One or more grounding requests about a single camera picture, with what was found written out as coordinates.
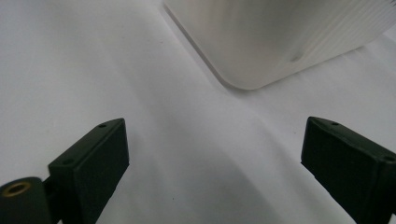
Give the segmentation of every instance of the white plastic container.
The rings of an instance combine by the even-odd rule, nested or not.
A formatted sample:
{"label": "white plastic container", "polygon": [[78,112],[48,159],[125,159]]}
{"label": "white plastic container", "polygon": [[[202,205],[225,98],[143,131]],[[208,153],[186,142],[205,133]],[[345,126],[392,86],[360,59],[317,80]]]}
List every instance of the white plastic container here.
{"label": "white plastic container", "polygon": [[396,0],[165,0],[219,75],[254,90],[364,45]]}

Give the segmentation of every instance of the white backdrop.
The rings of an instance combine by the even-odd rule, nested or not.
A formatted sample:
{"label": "white backdrop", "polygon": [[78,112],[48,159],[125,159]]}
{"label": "white backdrop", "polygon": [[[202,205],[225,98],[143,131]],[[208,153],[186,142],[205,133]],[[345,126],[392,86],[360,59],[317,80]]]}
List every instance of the white backdrop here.
{"label": "white backdrop", "polygon": [[0,1],[0,184],[126,119],[98,223],[354,223],[300,164],[309,116],[396,151],[396,26],[257,91],[213,76],[160,0]]}

